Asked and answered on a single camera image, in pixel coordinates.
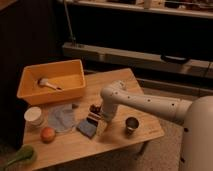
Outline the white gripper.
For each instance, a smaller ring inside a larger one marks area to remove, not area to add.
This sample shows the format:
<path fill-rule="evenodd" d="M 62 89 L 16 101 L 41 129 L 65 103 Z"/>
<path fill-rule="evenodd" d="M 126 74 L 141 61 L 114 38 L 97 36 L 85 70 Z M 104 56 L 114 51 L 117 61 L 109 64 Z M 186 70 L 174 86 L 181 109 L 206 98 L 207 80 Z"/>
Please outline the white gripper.
<path fill-rule="evenodd" d="M 98 136 L 100 136 L 105 131 L 108 125 L 107 122 L 111 122 L 113 118 L 115 117 L 115 114 L 113 112 L 101 111 L 101 116 L 103 120 L 98 121 L 97 130 L 96 130 L 96 134 Z"/>

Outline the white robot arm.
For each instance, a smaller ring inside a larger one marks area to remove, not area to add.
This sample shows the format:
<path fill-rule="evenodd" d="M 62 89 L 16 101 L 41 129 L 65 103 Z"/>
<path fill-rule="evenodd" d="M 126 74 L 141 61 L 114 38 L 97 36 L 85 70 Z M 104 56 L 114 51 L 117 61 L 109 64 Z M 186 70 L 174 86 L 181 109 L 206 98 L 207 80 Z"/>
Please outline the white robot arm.
<path fill-rule="evenodd" d="M 101 115 L 110 122 L 119 105 L 140 110 L 183 126 L 179 171 L 213 171 L 213 96 L 194 101 L 132 93 L 123 81 L 100 91 Z"/>

